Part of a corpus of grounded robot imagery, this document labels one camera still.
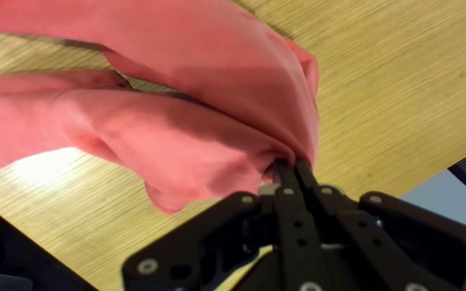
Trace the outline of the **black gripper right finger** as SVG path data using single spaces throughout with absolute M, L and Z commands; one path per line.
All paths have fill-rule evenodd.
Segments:
M 376 191 L 354 202 L 305 162 L 294 173 L 318 239 L 355 257 L 368 291 L 466 291 L 466 225 Z

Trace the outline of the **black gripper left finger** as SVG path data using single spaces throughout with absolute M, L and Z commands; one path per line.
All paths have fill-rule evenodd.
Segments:
M 234 291 L 328 291 L 307 204 L 317 188 L 307 163 L 278 162 L 270 194 L 234 192 L 129 255 L 124 291 L 211 291 L 242 265 Z

